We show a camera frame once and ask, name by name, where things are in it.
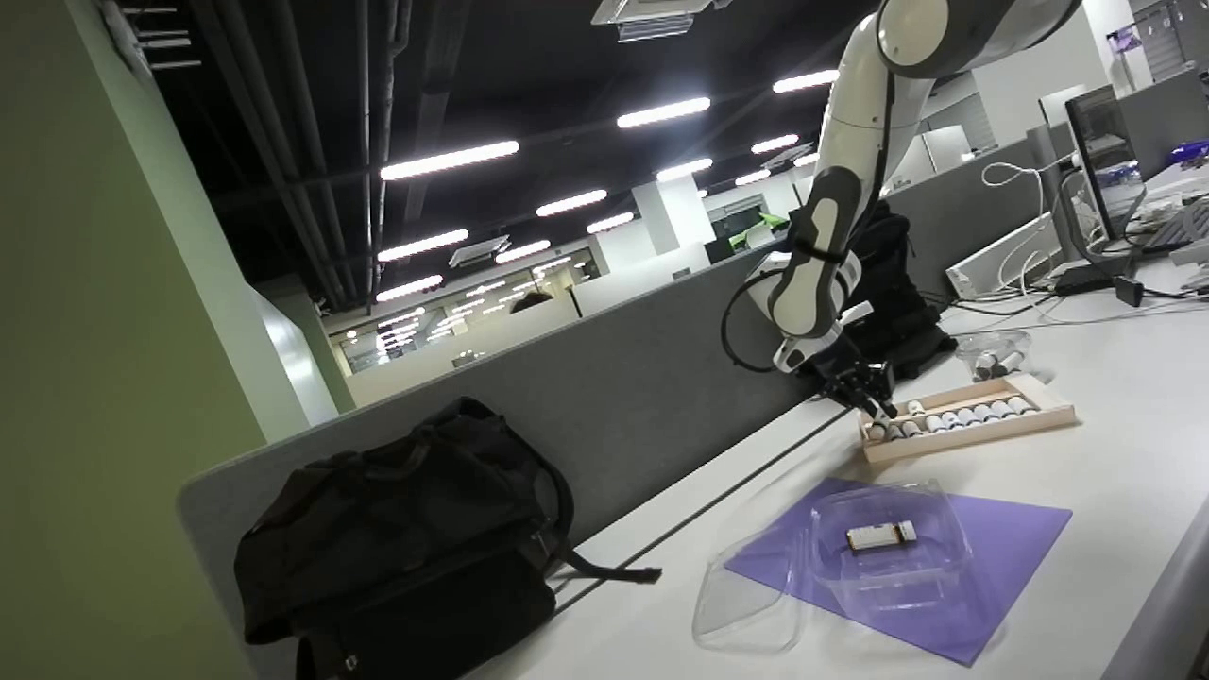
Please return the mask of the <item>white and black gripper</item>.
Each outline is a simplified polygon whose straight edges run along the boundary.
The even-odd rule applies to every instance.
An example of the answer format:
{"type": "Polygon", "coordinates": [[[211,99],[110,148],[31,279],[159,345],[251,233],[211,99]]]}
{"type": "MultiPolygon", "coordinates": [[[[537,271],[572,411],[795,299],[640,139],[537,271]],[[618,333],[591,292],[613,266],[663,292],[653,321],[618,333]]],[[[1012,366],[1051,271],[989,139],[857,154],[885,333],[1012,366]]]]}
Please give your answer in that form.
{"type": "Polygon", "coordinates": [[[825,337],[781,339],[776,353],[776,366],[781,373],[808,373],[830,402],[866,402],[874,420],[897,420],[892,403],[892,366],[871,358],[849,330],[871,321],[874,306],[857,301],[840,314],[840,324],[825,337]]]}

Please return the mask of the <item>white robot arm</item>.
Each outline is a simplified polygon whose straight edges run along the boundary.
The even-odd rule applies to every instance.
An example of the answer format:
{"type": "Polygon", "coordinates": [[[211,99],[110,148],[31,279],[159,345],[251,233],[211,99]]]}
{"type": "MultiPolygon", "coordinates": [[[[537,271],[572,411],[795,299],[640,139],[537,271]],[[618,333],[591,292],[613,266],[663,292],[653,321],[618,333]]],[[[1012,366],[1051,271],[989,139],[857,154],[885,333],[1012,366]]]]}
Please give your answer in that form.
{"type": "Polygon", "coordinates": [[[892,420],[892,377],[843,333],[861,284],[853,231],[905,162],[936,78],[1046,43],[1082,0],[882,0],[848,37],[829,91],[817,178],[791,233],[749,277],[757,309],[776,324],[770,366],[812,369],[825,394],[892,420]]]}

